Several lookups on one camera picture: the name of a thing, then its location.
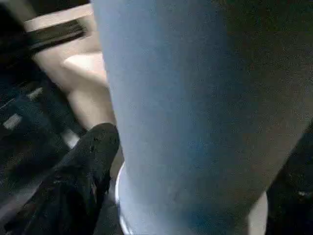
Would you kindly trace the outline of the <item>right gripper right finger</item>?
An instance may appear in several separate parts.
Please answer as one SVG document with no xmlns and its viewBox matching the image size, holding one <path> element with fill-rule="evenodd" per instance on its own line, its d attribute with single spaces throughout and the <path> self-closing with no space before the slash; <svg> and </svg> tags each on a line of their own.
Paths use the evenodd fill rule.
<svg viewBox="0 0 313 235">
<path fill-rule="evenodd" d="M 267 235 L 313 233 L 313 124 L 267 190 Z"/>
</svg>

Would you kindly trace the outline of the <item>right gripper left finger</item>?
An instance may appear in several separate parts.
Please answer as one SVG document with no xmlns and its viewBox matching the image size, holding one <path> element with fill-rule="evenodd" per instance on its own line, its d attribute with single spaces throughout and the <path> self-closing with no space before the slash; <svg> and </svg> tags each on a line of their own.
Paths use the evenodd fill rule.
<svg viewBox="0 0 313 235">
<path fill-rule="evenodd" d="M 91 235 L 110 188 L 117 127 L 91 128 L 5 225 L 7 235 Z"/>
</svg>

